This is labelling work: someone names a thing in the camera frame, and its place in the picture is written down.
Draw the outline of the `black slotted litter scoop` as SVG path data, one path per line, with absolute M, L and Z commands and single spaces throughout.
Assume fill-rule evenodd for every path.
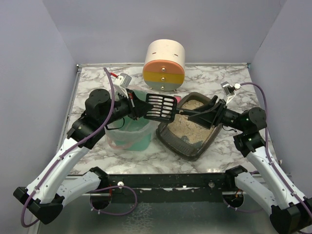
M 172 123 L 175 115 L 192 116 L 199 113 L 194 110 L 178 108 L 177 99 L 173 96 L 148 93 L 146 95 L 146 102 L 153 105 L 153 108 L 143 117 L 152 121 Z

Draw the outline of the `dark litter box tray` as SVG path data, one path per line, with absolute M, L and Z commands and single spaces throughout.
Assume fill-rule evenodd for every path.
M 187 116 L 175 115 L 172 123 L 159 124 L 156 136 L 170 151 L 188 161 L 198 160 L 210 147 L 222 126 L 206 129 Z

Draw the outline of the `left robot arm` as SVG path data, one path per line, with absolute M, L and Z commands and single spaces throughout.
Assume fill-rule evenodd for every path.
M 81 178 L 64 183 L 65 178 L 105 135 L 105 127 L 126 116 L 138 119 L 152 109 L 134 91 L 128 97 L 115 95 L 105 89 L 95 89 L 85 101 L 85 111 L 77 119 L 59 151 L 37 178 L 26 187 L 17 187 L 14 197 L 23 204 L 22 212 L 30 211 L 38 221 L 49 224 L 69 202 L 86 192 L 109 189 L 109 176 L 94 167 Z

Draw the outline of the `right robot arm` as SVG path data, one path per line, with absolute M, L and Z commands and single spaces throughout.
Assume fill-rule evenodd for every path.
M 259 132 L 267 127 L 263 109 L 255 107 L 240 114 L 228 109 L 224 100 L 214 98 L 194 109 L 188 120 L 207 129 L 222 124 L 240 131 L 234 136 L 235 147 L 256 168 L 266 185 L 256 181 L 251 173 L 240 172 L 234 176 L 235 186 L 261 206 L 279 234 L 293 234 L 311 226 L 312 200 L 287 177 Z

